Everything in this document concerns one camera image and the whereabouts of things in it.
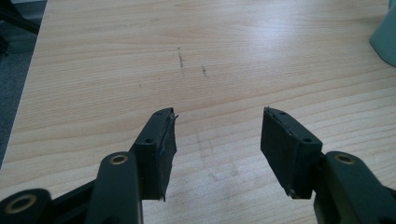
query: wood grain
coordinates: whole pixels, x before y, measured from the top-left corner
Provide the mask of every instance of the wood grain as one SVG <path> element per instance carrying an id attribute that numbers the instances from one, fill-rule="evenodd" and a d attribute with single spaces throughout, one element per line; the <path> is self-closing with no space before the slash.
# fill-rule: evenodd
<path id="1" fill-rule="evenodd" d="M 396 69 L 368 43 L 386 1 L 49 0 L 0 199 L 95 178 L 172 106 L 178 153 L 146 223 L 315 223 L 260 152 L 262 109 L 288 111 L 396 189 Z"/>

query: teal object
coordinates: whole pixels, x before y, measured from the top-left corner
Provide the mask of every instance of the teal object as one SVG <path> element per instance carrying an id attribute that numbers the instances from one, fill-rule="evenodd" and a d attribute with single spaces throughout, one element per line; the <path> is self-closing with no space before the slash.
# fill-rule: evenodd
<path id="1" fill-rule="evenodd" d="M 396 0 L 389 0 L 389 11 L 370 38 L 379 57 L 396 67 Z"/>

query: light wood surface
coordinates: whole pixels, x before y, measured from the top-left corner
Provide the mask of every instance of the light wood surface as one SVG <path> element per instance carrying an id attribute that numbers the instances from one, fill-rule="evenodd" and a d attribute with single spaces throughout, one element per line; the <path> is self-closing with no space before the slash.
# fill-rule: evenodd
<path id="1" fill-rule="evenodd" d="M 315 223 L 260 152 L 262 110 L 285 110 L 396 189 L 396 69 L 368 39 L 371 0 L 49 0 L 0 199 L 56 198 L 128 150 L 151 113 L 179 114 L 167 201 L 146 223 Z"/>

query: scratch mark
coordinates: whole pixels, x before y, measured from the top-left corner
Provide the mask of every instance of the scratch mark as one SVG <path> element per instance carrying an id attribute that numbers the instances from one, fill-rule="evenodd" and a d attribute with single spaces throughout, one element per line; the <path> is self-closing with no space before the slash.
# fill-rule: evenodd
<path id="1" fill-rule="evenodd" d="M 180 61 L 181 75 L 184 76 L 184 58 L 183 55 L 181 55 L 180 48 L 177 48 L 177 51 L 178 51 L 178 59 Z"/>
<path id="2" fill-rule="evenodd" d="M 207 77 L 206 69 L 203 65 L 202 66 L 202 74 L 204 74 L 204 77 Z"/>

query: floor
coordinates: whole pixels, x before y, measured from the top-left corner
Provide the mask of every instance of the floor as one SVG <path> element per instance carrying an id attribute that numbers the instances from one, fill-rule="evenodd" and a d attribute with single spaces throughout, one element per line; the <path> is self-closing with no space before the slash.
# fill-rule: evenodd
<path id="1" fill-rule="evenodd" d="M 22 16 L 41 23 L 47 1 L 15 4 Z M 35 48 L 36 35 L 0 21 L 0 36 L 9 44 L 0 54 L 0 168 L 18 110 L 24 82 Z"/>

